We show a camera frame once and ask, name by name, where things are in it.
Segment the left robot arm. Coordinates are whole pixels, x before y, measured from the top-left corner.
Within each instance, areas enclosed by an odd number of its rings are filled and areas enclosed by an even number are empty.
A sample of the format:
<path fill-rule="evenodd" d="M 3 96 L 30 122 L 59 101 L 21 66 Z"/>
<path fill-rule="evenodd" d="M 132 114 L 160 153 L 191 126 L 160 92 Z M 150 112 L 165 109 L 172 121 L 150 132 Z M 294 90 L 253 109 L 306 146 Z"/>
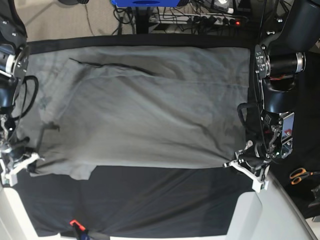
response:
<path fill-rule="evenodd" d="M 268 188 L 270 164 L 293 151 L 298 76 L 306 69 L 307 51 L 320 37 L 319 23 L 319 1 L 294 1 L 281 31 L 260 36 L 250 58 L 254 100 L 241 103 L 237 113 L 251 138 L 224 166 L 249 177 L 257 193 Z"/>

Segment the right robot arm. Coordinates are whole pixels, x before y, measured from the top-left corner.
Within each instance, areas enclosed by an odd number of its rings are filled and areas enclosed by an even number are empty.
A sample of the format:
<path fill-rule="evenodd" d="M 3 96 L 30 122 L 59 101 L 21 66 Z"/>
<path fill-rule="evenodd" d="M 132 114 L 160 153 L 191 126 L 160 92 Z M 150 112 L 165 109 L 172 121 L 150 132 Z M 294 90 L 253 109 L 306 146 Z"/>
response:
<path fill-rule="evenodd" d="M 27 31 L 20 19 L 15 2 L 0 2 L 0 181 L 10 187 L 18 182 L 18 173 L 33 171 L 41 157 L 27 145 L 29 137 L 19 139 L 17 129 L 23 117 L 31 110 L 39 90 L 39 80 L 27 76 L 30 47 Z M 34 91 L 28 106 L 22 105 L 20 114 L 13 116 L 21 88 L 33 81 Z"/>

